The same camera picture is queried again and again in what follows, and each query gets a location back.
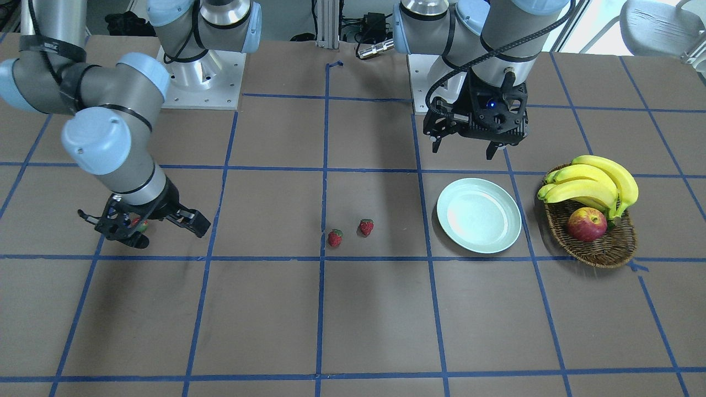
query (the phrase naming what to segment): torn blue tape piece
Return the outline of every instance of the torn blue tape piece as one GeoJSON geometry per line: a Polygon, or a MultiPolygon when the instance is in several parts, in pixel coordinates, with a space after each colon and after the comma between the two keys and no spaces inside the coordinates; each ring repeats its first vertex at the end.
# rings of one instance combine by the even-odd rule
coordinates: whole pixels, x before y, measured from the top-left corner
{"type": "Polygon", "coordinates": [[[642,265],[638,265],[637,263],[635,263],[635,261],[632,261],[632,260],[628,262],[628,266],[630,266],[630,268],[633,271],[646,271],[646,272],[650,271],[648,268],[646,268],[642,265]]]}

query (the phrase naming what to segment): bunch of bananas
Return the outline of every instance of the bunch of bananas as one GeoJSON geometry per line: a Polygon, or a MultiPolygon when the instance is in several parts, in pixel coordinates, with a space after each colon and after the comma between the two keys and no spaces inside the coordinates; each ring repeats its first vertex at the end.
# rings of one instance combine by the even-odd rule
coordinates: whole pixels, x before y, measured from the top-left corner
{"type": "Polygon", "coordinates": [[[537,192],[540,200],[578,201],[601,211],[609,220],[619,218],[638,200],[635,178],[622,165],[600,156],[578,156],[571,165],[550,172],[544,181],[537,192]]]}

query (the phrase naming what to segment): basket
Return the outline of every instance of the basket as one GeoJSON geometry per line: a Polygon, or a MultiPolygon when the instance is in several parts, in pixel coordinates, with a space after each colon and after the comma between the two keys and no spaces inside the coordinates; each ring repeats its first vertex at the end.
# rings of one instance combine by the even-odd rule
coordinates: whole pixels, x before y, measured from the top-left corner
{"type": "MultiPolygon", "coordinates": [[[[569,164],[560,165],[549,172],[559,170],[569,164]]],[[[592,242],[582,242],[571,237],[566,231],[566,223],[571,214],[583,204],[566,200],[560,203],[544,204],[544,212],[549,221],[549,229],[556,241],[579,261],[597,268],[618,268],[628,263],[638,247],[633,221],[625,211],[616,226],[592,242]]]]}

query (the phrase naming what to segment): white plate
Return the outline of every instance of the white plate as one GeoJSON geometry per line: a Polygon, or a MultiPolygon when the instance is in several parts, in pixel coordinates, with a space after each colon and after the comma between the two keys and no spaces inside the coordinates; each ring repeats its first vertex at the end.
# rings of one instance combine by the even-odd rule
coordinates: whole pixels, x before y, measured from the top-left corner
{"type": "Polygon", "coordinates": [[[453,241],[480,254],[507,249],[522,229],[515,200],[485,179],[466,178],[449,184],[436,203],[436,215],[453,241]]]}

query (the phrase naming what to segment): blue grid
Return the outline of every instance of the blue grid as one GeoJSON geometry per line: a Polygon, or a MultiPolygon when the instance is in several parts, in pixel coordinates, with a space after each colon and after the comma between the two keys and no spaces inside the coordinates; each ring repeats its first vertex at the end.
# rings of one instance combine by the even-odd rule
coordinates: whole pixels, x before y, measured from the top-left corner
{"type": "MultiPolygon", "coordinates": [[[[5,35],[0,37],[0,42],[4,39],[5,35]]],[[[704,216],[704,211],[700,205],[699,200],[696,198],[693,190],[691,189],[688,180],[689,179],[703,179],[706,175],[688,175],[684,174],[679,166],[674,154],[664,138],[659,125],[657,124],[653,113],[655,112],[680,112],[680,113],[706,113],[706,110],[678,110],[678,109],[650,109],[645,102],[637,84],[635,83],[633,77],[630,74],[625,62],[621,58],[623,67],[625,68],[631,82],[635,86],[640,99],[642,100],[644,109],[636,108],[610,108],[610,107],[579,107],[573,104],[570,98],[570,94],[563,83],[563,78],[561,72],[559,71],[558,65],[554,56],[552,54],[551,59],[554,64],[556,73],[560,79],[561,85],[564,89],[566,97],[569,102],[569,106],[561,105],[530,105],[530,107],[550,107],[550,108],[564,108],[572,109],[575,116],[577,125],[581,130],[581,134],[585,140],[588,151],[590,152],[590,143],[587,139],[585,132],[583,131],[580,118],[577,109],[606,109],[613,111],[625,111],[625,112],[647,112],[651,120],[657,129],[662,142],[668,150],[679,174],[637,174],[638,177],[651,177],[651,178],[679,178],[686,184],[691,196],[693,197],[696,205],[701,211],[702,216],[704,216]]],[[[414,122],[414,115],[412,115],[412,133],[414,134],[414,149],[417,161],[417,168],[415,170],[380,170],[380,169],[353,169],[353,168],[328,168],[328,106],[331,100],[353,100],[353,101],[369,101],[369,102],[409,102],[409,100],[401,98],[383,98],[383,99],[370,99],[370,98],[356,98],[356,97],[331,97],[329,96],[329,86],[330,86],[330,76],[329,70],[334,66],[342,66],[342,63],[336,62],[334,64],[327,64],[325,69],[326,78],[326,90],[324,96],[311,96],[311,95],[269,95],[269,94],[244,94],[248,96],[263,96],[263,97],[291,97],[291,98],[307,98],[307,99],[322,99],[325,102],[325,131],[324,131],[324,159],[323,167],[242,167],[242,166],[229,166],[229,157],[235,137],[236,124],[237,124],[237,113],[234,114],[232,131],[229,138],[229,145],[227,150],[227,156],[223,166],[203,166],[203,165],[164,165],[164,168],[184,168],[184,169],[209,169],[209,170],[222,170],[222,186],[221,194],[219,200],[218,210],[216,216],[213,220],[213,228],[211,231],[210,242],[208,246],[208,253],[204,256],[110,256],[110,255],[100,255],[100,250],[103,244],[103,238],[101,238],[97,244],[95,253],[93,255],[22,255],[22,254],[4,254],[0,255],[0,258],[7,259],[85,259],[91,260],[90,270],[88,271],[83,291],[76,308],[76,313],[74,315],[71,329],[69,331],[64,351],[57,367],[56,374],[53,377],[0,377],[0,383],[27,383],[27,382],[51,382],[52,388],[49,396],[53,397],[56,393],[56,388],[59,383],[62,382],[94,382],[94,381],[125,381],[125,382],[140,382],[140,381],[167,381],[167,382],[183,382],[183,393],[182,396],[187,396],[189,393],[189,384],[192,381],[248,381],[248,380],[302,380],[302,381],[315,381],[316,383],[316,397],[320,396],[321,393],[321,380],[322,379],[405,379],[405,378],[441,378],[443,380],[445,396],[449,396],[448,380],[450,378],[474,378],[474,377],[548,377],[548,376],[562,376],[566,388],[567,396],[571,396],[571,389],[568,382],[568,376],[570,375],[581,375],[581,374],[652,374],[652,373],[672,373],[675,374],[679,380],[681,388],[683,390],[684,396],[688,396],[688,391],[686,385],[684,384],[682,373],[706,373],[706,367],[679,367],[674,354],[671,351],[669,340],[667,335],[662,328],[662,323],[659,320],[657,310],[654,308],[652,303],[652,298],[650,297],[649,291],[647,289],[647,284],[642,276],[638,276],[638,281],[645,294],[645,299],[650,307],[652,316],[654,317],[655,324],[659,330],[660,336],[662,337],[665,349],[671,360],[671,367],[635,367],[635,368],[584,368],[584,369],[567,369],[563,362],[563,357],[561,354],[561,347],[559,343],[559,337],[554,327],[554,320],[551,314],[551,305],[549,299],[546,295],[546,290],[544,289],[544,282],[542,280],[542,275],[539,270],[538,263],[540,261],[566,261],[572,260],[569,256],[537,256],[534,253],[533,243],[530,238],[529,229],[526,222],[526,216],[524,208],[522,207],[520,200],[520,193],[517,188],[517,183],[515,181],[516,175],[543,175],[543,172],[521,172],[514,171],[512,169],[512,164],[510,161],[510,156],[507,151],[504,152],[505,161],[508,166],[508,171],[485,171],[485,170],[423,170],[421,168],[421,160],[419,155],[419,142],[417,139],[416,123],[414,122]],[[225,191],[225,184],[227,181],[227,173],[229,170],[284,170],[284,171],[312,171],[312,172],[323,172],[323,193],[322,193],[322,222],[321,222],[321,255],[318,257],[312,256],[214,256],[213,255],[213,245],[215,242],[215,235],[217,232],[217,224],[220,216],[220,207],[223,200],[223,194],[225,191]],[[336,172],[404,172],[404,173],[417,173],[419,180],[419,190],[420,190],[420,200],[422,208],[422,216],[424,222],[424,233],[426,239],[426,256],[374,256],[374,257],[363,257],[363,256],[326,256],[325,255],[325,207],[326,207],[326,175],[328,171],[336,172]],[[527,238],[527,246],[529,247],[530,256],[514,256],[514,257],[485,257],[485,256],[434,256],[431,250],[430,234],[429,234],[429,220],[426,210],[426,202],[424,197],[424,174],[438,174],[438,173],[451,173],[451,174],[507,174],[510,176],[513,183],[513,190],[515,193],[515,200],[520,207],[523,228],[525,230],[525,236],[527,238]],[[211,261],[287,261],[297,259],[301,261],[319,261],[320,262],[320,281],[319,281],[319,296],[318,296],[318,325],[317,325],[317,353],[316,353],[316,373],[315,374],[230,374],[230,375],[192,375],[193,361],[196,356],[196,346],[198,342],[198,333],[201,326],[201,317],[203,315],[203,304],[205,301],[205,295],[208,288],[208,275],[210,269],[211,261]],[[96,264],[101,260],[125,260],[125,261],[205,261],[205,268],[203,274],[203,283],[201,288],[201,295],[198,302],[198,311],[196,316],[196,322],[194,324],[194,332],[191,342],[191,349],[189,353],[189,360],[185,375],[174,375],[174,376],[157,376],[157,377],[142,377],[142,376],[95,376],[95,377],[84,377],[84,376],[64,376],[62,375],[64,365],[66,364],[66,358],[68,357],[69,350],[71,348],[71,343],[73,340],[78,321],[80,319],[81,311],[85,303],[85,298],[90,287],[92,280],[92,275],[94,273],[96,264]],[[325,261],[427,261],[429,264],[429,277],[431,283],[431,297],[433,300],[433,310],[436,323],[437,339],[439,355],[441,360],[441,371],[440,372],[415,372],[415,373],[400,373],[400,372],[388,372],[388,373],[345,373],[345,374],[322,374],[321,369],[321,357],[322,357],[322,337],[323,337],[323,291],[324,291],[324,266],[325,261]],[[545,312],[547,315],[547,321],[549,323],[549,328],[552,332],[552,338],[554,340],[554,346],[556,349],[556,354],[559,362],[560,369],[548,369],[548,370],[527,370],[527,371],[475,371],[475,372],[449,372],[446,368],[445,363],[445,351],[443,345],[443,334],[441,330],[441,319],[438,312],[438,300],[436,296],[436,280],[434,276],[433,263],[435,261],[531,261],[535,275],[537,277],[537,282],[539,284],[540,293],[542,295],[542,301],[544,303],[545,312]]],[[[74,164],[68,163],[48,163],[48,162],[30,162],[32,154],[34,153],[37,144],[39,143],[44,130],[47,128],[51,116],[48,116],[44,125],[42,126],[39,135],[35,139],[35,142],[30,149],[27,157],[23,162],[0,162],[0,166],[20,166],[20,172],[16,177],[16,180],[4,200],[3,206],[0,209],[0,218],[4,214],[8,203],[10,202],[14,191],[19,185],[24,171],[27,167],[75,167],[74,164]]],[[[635,261],[653,261],[653,262],[691,262],[691,263],[706,263],[706,258],[668,258],[668,257],[637,257],[635,261]]]]}

